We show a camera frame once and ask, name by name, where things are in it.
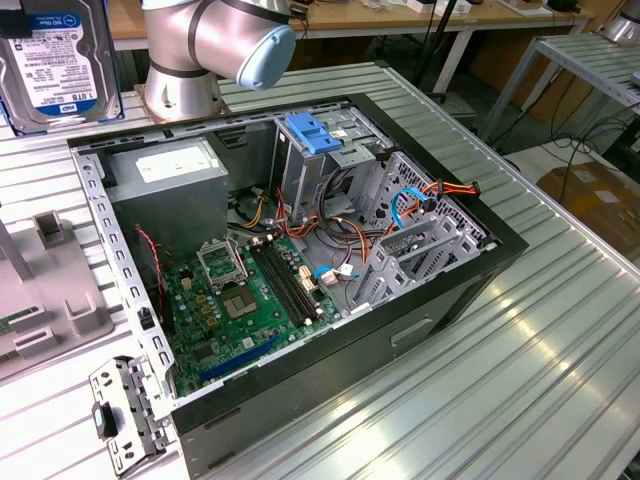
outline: slotted aluminum surface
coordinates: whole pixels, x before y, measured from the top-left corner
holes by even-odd
[[[640,88],[631,82],[631,75],[640,71],[640,47],[621,47],[596,33],[558,35],[536,43],[541,53],[622,105],[640,102]]]
[[[457,323],[239,454],[215,479],[615,478],[640,448],[640,275],[415,92],[374,64],[287,74],[266,92],[223,84],[235,111],[366,92],[530,244]],[[148,124],[126,94],[127,120]],[[0,388],[2,478],[107,479],[90,372],[136,355],[64,134],[0,128],[0,217],[12,231],[58,209],[71,220],[115,330]],[[176,452],[135,478],[183,479]]]

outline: sticker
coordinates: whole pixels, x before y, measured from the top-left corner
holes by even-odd
[[[595,182],[598,180],[591,172],[587,172],[586,170],[574,170],[573,174],[584,183]]]
[[[213,163],[214,167],[218,166],[217,160],[213,159]],[[211,160],[198,147],[188,147],[141,157],[136,166],[145,183],[151,183],[211,168]]]
[[[598,195],[600,197],[600,200],[602,200],[604,203],[618,203],[618,202],[620,202],[620,199],[618,197],[616,197],[609,190],[599,190],[599,191],[596,192],[596,195]]]
[[[256,346],[256,344],[253,343],[251,337],[243,338],[242,345],[244,345],[244,348],[246,348],[247,350]]]
[[[91,62],[78,52],[84,36],[73,13],[28,15],[31,38],[9,40],[29,100],[45,115],[81,113],[98,98]],[[80,50],[86,49],[82,43]]]
[[[351,272],[353,272],[353,265],[349,263],[345,263],[338,269],[338,272],[340,272],[342,275],[346,275],[347,277],[350,277]]]
[[[333,138],[343,138],[349,136],[349,134],[344,130],[336,130],[334,132],[330,132],[329,135],[331,135]]]

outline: workbench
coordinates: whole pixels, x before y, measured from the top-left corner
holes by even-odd
[[[552,15],[523,17],[497,0],[485,0],[482,5],[474,5],[467,15],[454,15],[447,23],[445,31],[457,32],[456,39],[433,91],[441,93],[447,90],[476,31],[570,26],[571,34],[577,34],[593,16],[592,12],[582,9],[578,14],[554,12]],[[350,0],[346,4],[315,2],[309,6],[308,28],[305,29],[296,19],[291,19],[291,26],[298,38],[311,39],[418,34],[427,32],[430,17],[430,14],[419,14],[399,5],[376,12],[359,0]],[[440,17],[434,15],[431,32],[435,32],[439,23]],[[109,24],[116,50],[148,48],[144,14],[139,2],[110,0]]]
[[[209,478],[617,477],[640,449],[637,269],[392,69],[293,72],[265,92],[229,82],[221,90],[236,112],[367,93],[460,180],[477,180],[481,199],[530,247],[460,321]],[[3,382],[3,478],[112,478],[87,376],[140,351],[65,138],[149,124],[137,95],[124,102],[127,118],[100,127],[26,139],[0,128],[0,217],[10,231],[49,209],[70,220],[115,323],[108,336]],[[186,476],[169,451],[134,478]]]

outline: yellow wire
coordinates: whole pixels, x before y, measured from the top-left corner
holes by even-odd
[[[255,227],[258,222],[260,221],[260,217],[262,216],[262,204],[264,203],[264,199],[260,199],[260,202],[258,203],[258,210],[256,211],[256,216],[253,217],[253,220],[251,220],[249,223],[245,223],[243,225],[244,228],[253,228]]]

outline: wd hard drive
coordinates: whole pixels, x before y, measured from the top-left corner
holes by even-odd
[[[16,135],[122,118],[103,0],[22,0],[11,14],[0,28],[0,97]]]

